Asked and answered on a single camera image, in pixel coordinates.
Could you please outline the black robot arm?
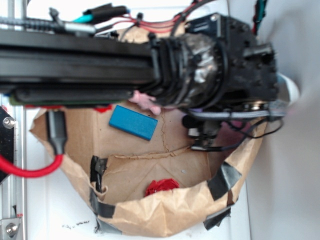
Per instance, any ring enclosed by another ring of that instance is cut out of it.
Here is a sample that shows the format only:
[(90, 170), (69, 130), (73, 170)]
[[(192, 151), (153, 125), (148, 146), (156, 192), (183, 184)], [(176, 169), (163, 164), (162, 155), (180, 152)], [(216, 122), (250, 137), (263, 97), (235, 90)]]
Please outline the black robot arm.
[(25, 106), (99, 106), (134, 91), (163, 107), (239, 108), (278, 97), (275, 53), (218, 13), (143, 43), (41, 31), (0, 32), (0, 91)]

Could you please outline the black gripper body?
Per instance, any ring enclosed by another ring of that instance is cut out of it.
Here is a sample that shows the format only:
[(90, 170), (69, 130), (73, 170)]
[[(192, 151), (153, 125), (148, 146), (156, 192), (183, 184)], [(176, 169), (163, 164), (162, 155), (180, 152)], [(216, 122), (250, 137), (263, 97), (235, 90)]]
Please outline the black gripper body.
[(250, 26), (236, 18), (214, 13), (188, 22), (186, 33), (213, 41), (217, 73), (196, 108), (271, 102), (279, 93), (275, 51), (259, 44)]

